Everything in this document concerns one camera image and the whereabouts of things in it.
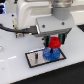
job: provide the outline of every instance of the white table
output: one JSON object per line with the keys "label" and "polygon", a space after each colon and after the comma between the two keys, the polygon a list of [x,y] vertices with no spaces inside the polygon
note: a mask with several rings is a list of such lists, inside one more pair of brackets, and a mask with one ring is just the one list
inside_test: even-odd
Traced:
{"label": "white table", "polygon": [[[0,23],[13,28],[11,14],[0,15]],[[10,84],[48,71],[84,61],[84,33],[74,26],[61,47],[67,59],[29,68],[25,53],[43,48],[41,38],[31,35],[16,38],[14,33],[0,30],[0,84]]]}

